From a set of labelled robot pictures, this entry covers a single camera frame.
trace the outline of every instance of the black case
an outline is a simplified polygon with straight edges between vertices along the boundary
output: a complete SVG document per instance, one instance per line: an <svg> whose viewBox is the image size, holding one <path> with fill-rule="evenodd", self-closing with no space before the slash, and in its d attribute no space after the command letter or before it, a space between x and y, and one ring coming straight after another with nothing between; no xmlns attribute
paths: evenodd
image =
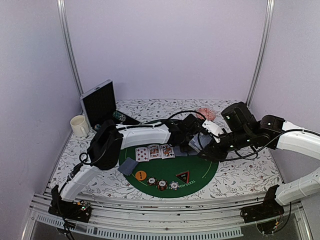
<svg viewBox="0 0 320 240"><path fill-rule="evenodd" d="M105 120L113 120L119 124L114 112L125 116L125 125L140 124L139 121L117 110L113 82L108 79L80 96L82 110L93 129L95 125L102 125Z"/></svg>

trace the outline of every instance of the orange poker chip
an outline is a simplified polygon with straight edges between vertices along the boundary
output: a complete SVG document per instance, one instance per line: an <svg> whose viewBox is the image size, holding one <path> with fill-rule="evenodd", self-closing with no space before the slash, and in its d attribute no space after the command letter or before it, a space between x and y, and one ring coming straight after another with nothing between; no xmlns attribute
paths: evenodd
<svg viewBox="0 0 320 240"><path fill-rule="evenodd" d="M215 113L215 111L213 111L212 109L207 108L207 107L199 108L197 110L197 112L203 114L205 116L205 118L209 121L213 121L217 117L217 114ZM198 119L203 119L203 117L201 115L199 115L198 113L196 113L195 115Z"/></svg>
<svg viewBox="0 0 320 240"><path fill-rule="evenodd" d="M147 178L147 173L145 171L137 171L135 173L135 178L139 181L143 181Z"/></svg>

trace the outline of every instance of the poker chip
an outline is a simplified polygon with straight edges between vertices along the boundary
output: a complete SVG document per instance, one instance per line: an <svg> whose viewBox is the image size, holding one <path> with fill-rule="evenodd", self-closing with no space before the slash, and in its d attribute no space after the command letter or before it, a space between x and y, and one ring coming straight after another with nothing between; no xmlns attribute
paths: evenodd
<svg viewBox="0 0 320 240"><path fill-rule="evenodd" d="M179 183L177 181L172 181L169 186L170 186L170 189L172 190L178 190Z"/></svg>
<svg viewBox="0 0 320 240"><path fill-rule="evenodd" d="M160 191L164 191L168 187L168 182L166 180L160 180L157 183L157 187Z"/></svg>
<svg viewBox="0 0 320 240"><path fill-rule="evenodd" d="M209 121L213 121L215 120L215 118L217 117L217 114L215 113L215 111L213 111L210 108L207 107L201 107L199 109L196 110L197 112L203 114L205 116L205 118ZM195 114L196 117L198 119L204 119L201 115L199 115L198 113Z"/></svg>
<svg viewBox="0 0 320 240"><path fill-rule="evenodd" d="M145 171L137 171L135 173L135 178L139 181L143 181L147 178L147 173Z"/></svg>
<svg viewBox="0 0 320 240"><path fill-rule="evenodd" d="M156 185L157 184L157 179L154 178L153 176L149 177L148 180L147 180L147 183L148 183L149 186Z"/></svg>

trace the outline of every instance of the mug handle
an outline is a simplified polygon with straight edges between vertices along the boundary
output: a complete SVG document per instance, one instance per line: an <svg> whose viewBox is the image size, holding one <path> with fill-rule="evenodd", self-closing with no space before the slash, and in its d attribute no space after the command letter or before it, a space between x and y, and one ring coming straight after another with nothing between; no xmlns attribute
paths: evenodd
<svg viewBox="0 0 320 240"><path fill-rule="evenodd" d="M80 129L81 129L81 132L83 133L83 136L84 136L84 137L87 137L88 134L86 133L85 128L84 128L83 126L81 126Z"/></svg>

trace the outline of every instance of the beige cup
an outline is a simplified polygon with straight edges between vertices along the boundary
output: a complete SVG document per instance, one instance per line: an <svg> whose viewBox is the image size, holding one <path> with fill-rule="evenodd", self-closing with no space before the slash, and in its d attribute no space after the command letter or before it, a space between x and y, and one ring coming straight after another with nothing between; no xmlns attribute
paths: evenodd
<svg viewBox="0 0 320 240"><path fill-rule="evenodd" d="M76 137L87 137L90 132L90 128L86 121L86 118L82 115L73 117L70 121L70 125L73 134Z"/></svg>

